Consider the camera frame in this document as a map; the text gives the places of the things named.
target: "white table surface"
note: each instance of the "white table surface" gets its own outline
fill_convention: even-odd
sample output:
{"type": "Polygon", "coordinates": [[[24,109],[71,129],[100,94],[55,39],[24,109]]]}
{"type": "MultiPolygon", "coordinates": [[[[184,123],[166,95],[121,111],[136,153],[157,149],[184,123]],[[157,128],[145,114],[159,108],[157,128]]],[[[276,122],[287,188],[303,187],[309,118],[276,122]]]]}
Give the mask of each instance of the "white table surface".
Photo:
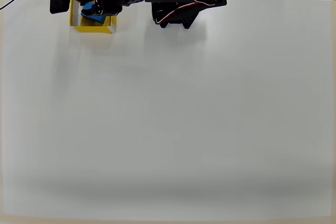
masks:
{"type": "Polygon", "coordinates": [[[150,4],[115,35],[49,0],[3,12],[6,214],[112,220],[329,216],[331,4],[228,0],[190,30],[150,4]]]}

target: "yellow box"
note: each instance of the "yellow box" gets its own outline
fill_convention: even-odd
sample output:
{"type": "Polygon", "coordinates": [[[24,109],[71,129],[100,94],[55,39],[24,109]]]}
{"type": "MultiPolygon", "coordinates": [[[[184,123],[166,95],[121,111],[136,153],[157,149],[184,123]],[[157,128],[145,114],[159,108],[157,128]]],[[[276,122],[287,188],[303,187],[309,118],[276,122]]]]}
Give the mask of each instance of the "yellow box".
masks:
{"type": "Polygon", "coordinates": [[[82,7],[76,0],[70,1],[70,26],[80,33],[105,33],[116,32],[117,17],[106,17],[104,24],[86,19],[80,15],[82,7]]]}

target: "white backdrop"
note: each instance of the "white backdrop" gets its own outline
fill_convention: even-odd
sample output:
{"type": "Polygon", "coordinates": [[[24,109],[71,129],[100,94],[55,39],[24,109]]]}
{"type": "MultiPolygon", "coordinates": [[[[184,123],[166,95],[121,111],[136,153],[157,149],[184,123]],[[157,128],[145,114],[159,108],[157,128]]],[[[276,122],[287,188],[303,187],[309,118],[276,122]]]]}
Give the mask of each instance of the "white backdrop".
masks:
{"type": "Polygon", "coordinates": [[[228,0],[190,30],[139,4],[115,35],[70,30],[48,5],[4,11],[6,214],[330,215],[330,2],[228,0]]]}

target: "blue object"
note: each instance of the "blue object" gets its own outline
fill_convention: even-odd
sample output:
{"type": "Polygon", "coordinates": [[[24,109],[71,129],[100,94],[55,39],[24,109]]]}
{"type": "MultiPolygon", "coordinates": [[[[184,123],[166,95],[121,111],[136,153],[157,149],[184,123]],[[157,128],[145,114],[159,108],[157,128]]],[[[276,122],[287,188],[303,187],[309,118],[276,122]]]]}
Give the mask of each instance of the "blue object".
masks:
{"type": "MultiPolygon", "coordinates": [[[[92,7],[93,3],[92,2],[88,2],[85,6],[83,6],[83,9],[84,10],[90,10],[91,7],[92,7]]],[[[82,17],[83,18],[86,18],[86,19],[89,19],[89,20],[92,20],[94,22],[98,22],[98,23],[101,23],[101,24],[104,24],[105,22],[105,16],[87,16],[83,13],[81,13],[82,17]]]]}

